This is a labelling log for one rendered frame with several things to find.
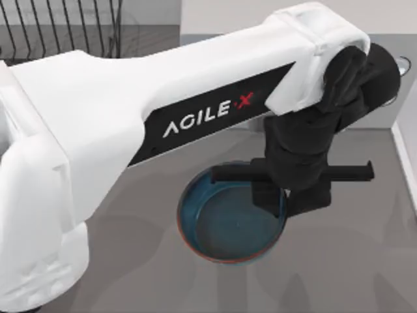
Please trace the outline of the metal sink drain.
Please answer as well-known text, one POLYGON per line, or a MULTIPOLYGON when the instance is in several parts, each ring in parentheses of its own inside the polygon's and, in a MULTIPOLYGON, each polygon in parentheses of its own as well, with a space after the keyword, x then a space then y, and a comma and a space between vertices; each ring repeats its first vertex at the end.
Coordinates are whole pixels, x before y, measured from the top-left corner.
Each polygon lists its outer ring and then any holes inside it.
POLYGON ((410 71, 412 63, 408 57, 400 55, 395 59, 395 62, 401 77, 405 76, 410 71))

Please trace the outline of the blue bowl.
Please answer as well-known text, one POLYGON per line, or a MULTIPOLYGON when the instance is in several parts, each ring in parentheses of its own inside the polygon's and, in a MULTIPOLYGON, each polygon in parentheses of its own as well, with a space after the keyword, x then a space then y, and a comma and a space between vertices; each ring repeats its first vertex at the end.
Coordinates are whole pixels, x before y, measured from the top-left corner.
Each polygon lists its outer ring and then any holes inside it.
POLYGON ((248 263, 264 256, 280 239, 288 216, 275 218, 256 207, 251 182, 213 183, 212 167, 195 174, 179 198, 177 227, 182 240, 198 256, 219 264, 248 263))

